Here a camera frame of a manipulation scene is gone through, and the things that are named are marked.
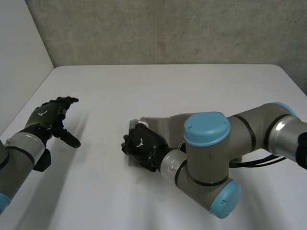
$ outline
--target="light blue joint cap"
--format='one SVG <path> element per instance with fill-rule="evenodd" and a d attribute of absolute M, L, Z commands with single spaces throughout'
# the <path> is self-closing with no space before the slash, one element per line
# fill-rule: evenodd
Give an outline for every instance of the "light blue joint cap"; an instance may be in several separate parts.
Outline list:
<path fill-rule="evenodd" d="M 224 140 L 229 132 L 230 123 L 219 112 L 194 114 L 184 123 L 184 139 L 195 147 L 215 145 Z"/>
<path fill-rule="evenodd" d="M 277 104 L 277 105 L 282 106 L 283 108 L 288 110 L 291 113 L 291 115 L 296 116 L 296 113 L 293 111 L 293 109 L 290 108 L 290 106 L 288 106 L 288 105 L 286 105 L 284 103 L 281 103 L 281 102 L 273 102 L 273 104 Z"/>
<path fill-rule="evenodd" d="M 235 209 L 241 196 L 241 185 L 237 181 L 231 181 L 217 195 L 210 206 L 209 212 L 220 219 L 224 219 Z"/>
<path fill-rule="evenodd" d="M 0 193 L 0 215 L 10 203 L 11 199 L 7 195 Z"/>

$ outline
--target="table surface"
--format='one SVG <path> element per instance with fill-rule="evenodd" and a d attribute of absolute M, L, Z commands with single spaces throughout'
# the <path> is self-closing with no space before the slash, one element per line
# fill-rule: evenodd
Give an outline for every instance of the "table surface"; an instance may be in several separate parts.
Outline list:
<path fill-rule="evenodd" d="M 52 165 L 31 172 L 2 214 L 5 230 L 301 230 L 307 172 L 296 163 L 231 169 L 243 197 L 228 218 L 210 215 L 156 172 L 128 165 L 121 152 L 129 121 L 142 116 L 220 111 L 230 116 L 284 102 L 307 121 L 306 96 L 274 65 L 66 66 L 54 69 L 1 136 L 21 130 L 31 112 L 58 96 L 71 106 L 72 149 L 53 138 Z M 244 157 L 257 159 L 264 150 Z"/>

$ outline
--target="black rubber band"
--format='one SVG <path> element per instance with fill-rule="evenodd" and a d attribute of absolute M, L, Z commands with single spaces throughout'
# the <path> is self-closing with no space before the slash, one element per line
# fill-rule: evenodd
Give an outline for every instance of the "black rubber band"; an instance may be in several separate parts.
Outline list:
<path fill-rule="evenodd" d="M 6 148 L 7 150 L 17 150 L 17 151 L 22 152 L 22 153 L 25 154 L 28 158 L 30 158 L 30 160 L 32 161 L 33 167 L 35 166 L 34 158 L 33 158 L 32 155 L 31 155 L 30 153 L 28 153 L 26 150 L 21 149 L 21 148 L 16 147 L 16 146 L 6 146 L 5 148 Z"/>
<path fill-rule="evenodd" d="M 274 128 L 274 126 L 277 124 L 277 122 L 279 122 L 282 118 L 289 116 L 290 114 L 283 114 L 280 115 L 279 117 L 277 117 L 275 120 L 272 121 L 272 123 L 269 125 L 267 131 L 265 132 L 264 135 L 264 142 L 263 142 L 263 148 L 267 151 L 269 151 L 269 137 L 270 137 L 270 133 L 272 131 L 272 129 Z"/>
<path fill-rule="evenodd" d="M 179 177 L 179 174 L 182 170 L 182 168 L 187 164 L 187 160 L 185 160 L 184 162 L 181 163 L 181 165 L 179 166 L 176 174 L 175 174 L 175 185 L 178 187 L 178 177 Z"/>
<path fill-rule="evenodd" d="M 307 169 L 307 133 L 298 137 L 298 146 L 295 153 L 295 160 L 299 166 Z"/>
<path fill-rule="evenodd" d="M 190 175 L 190 178 L 196 184 L 199 184 L 199 185 L 202 185 L 202 186 L 207 186 L 207 187 L 212 187 L 212 186 L 218 186 L 220 184 L 223 184 L 225 181 L 227 181 L 228 175 L 224 179 L 222 179 L 221 181 L 214 182 L 214 183 L 204 183 L 204 182 L 198 181 L 198 180 L 194 179 L 193 177 L 191 177 L 191 175 Z"/>
<path fill-rule="evenodd" d="M 10 154 L 6 156 L 5 160 L 0 164 L 0 170 L 10 161 Z"/>
<path fill-rule="evenodd" d="M 243 122 L 243 124 L 246 126 L 246 128 L 249 131 L 250 134 L 250 139 L 251 139 L 251 147 L 250 147 L 250 152 L 253 152 L 255 150 L 256 147 L 256 135 L 253 131 L 253 129 L 251 128 L 251 126 L 249 125 L 248 121 L 245 120 L 243 117 L 239 116 L 239 115 L 233 115 L 234 117 L 238 118 L 240 121 Z"/>

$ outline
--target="black cable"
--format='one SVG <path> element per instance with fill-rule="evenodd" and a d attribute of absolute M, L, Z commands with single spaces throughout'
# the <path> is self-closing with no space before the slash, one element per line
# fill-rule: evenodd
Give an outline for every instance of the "black cable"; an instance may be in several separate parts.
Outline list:
<path fill-rule="evenodd" d="M 280 158 L 278 160 L 275 160 L 275 161 L 272 161 L 272 162 L 269 162 L 269 163 L 266 163 L 266 164 L 247 166 L 246 168 L 258 168 L 258 167 L 262 167 L 262 166 L 268 166 L 268 165 L 271 165 L 271 164 L 275 164 L 275 163 L 281 162 L 283 160 L 286 160 L 286 157 Z"/>
<path fill-rule="evenodd" d="M 229 168 L 241 168 L 241 167 L 249 167 L 249 166 L 254 166 L 256 164 L 262 164 L 271 160 L 274 160 L 278 158 L 277 156 L 274 156 L 273 154 L 271 154 L 268 157 L 265 157 L 263 159 L 260 160 L 255 160 L 255 161 L 248 161 L 248 162 L 243 162 L 243 163 L 234 163 L 234 162 L 230 162 L 229 163 Z"/>

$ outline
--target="gray concrete wall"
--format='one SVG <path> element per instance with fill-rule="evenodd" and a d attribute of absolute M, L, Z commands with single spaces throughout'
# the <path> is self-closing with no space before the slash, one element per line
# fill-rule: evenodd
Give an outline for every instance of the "gray concrete wall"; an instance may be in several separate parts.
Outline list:
<path fill-rule="evenodd" d="M 307 93 L 306 0 L 26 0 L 55 67 L 276 64 Z"/>

